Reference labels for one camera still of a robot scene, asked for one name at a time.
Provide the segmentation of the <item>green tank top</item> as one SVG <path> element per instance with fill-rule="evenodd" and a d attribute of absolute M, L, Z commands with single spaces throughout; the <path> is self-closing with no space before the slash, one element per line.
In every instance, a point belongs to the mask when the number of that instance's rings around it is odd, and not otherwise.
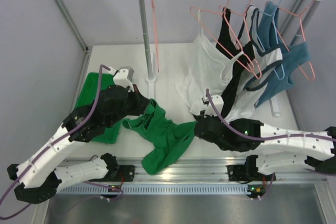
<path fill-rule="evenodd" d="M 144 113 L 136 119 L 124 119 L 122 125 L 153 144 L 154 149 L 142 159 L 142 167 L 154 175 L 176 163 L 192 143 L 196 122 L 176 124 L 166 111 L 151 99 Z"/>

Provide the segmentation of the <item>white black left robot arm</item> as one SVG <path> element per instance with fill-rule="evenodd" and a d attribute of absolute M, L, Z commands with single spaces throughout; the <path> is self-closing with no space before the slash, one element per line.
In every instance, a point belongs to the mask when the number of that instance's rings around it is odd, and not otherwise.
<path fill-rule="evenodd" d="M 116 179 L 119 164 L 109 153 L 79 165 L 61 167 L 60 163 L 125 117 L 143 114 L 149 103 L 136 85 L 131 88 L 112 85 L 100 91 L 91 104 L 75 108 L 37 153 L 8 167 L 10 179 L 16 182 L 16 199 L 39 204 L 78 183 Z"/>

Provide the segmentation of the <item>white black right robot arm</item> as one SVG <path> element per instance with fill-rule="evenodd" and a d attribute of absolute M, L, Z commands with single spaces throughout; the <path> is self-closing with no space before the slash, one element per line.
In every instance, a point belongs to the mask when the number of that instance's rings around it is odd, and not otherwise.
<path fill-rule="evenodd" d="M 259 120 L 237 119 L 223 123 L 205 116 L 194 128 L 198 138 L 224 152 L 246 154 L 243 164 L 229 165 L 230 181 L 270 181 L 276 172 L 311 170 L 335 175 L 335 128 L 321 132 L 286 130 Z"/>

